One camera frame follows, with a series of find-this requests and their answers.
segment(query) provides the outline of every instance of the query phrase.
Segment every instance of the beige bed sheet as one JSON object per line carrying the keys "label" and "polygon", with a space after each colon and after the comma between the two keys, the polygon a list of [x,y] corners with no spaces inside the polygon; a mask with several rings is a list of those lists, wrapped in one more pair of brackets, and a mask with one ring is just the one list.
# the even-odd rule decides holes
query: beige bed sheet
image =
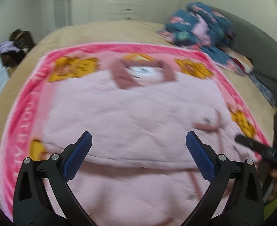
{"label": "beige bed sheet", "polygon": [[[47,52],[77,44],[94,41],[124,41],[169,45],[156,31],[163,25],[145,22],[97,22],[87,25],[70,26],[54,31],[44,38],[23,60],[0,95],[0,140],[11,106],[28,78],[38,59]],[[235,88],[240,92],[262,131],[270,142],[273,139],[274,109],[248,77],[223,70]]]}

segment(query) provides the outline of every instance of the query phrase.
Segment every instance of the bed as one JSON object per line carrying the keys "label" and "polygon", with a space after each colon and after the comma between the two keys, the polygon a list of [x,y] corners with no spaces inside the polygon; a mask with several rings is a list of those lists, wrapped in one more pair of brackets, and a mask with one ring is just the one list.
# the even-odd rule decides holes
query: bed
{"label": "bed", "polygon": [[[39,58],[44,54],[57,48],[95,41],[127,41],[169,45],[164,38],[156,33],[162,27],[161,24],[135,21],[97,22],[66,27],[48,35],[27,55],[0,95],[0,140],[7,116],[17,94]],[[236,75],[228,70],[223,70],[223,72],[241,94],[262,132],[271,143],[275,109],[270,106],[248,77]]]}

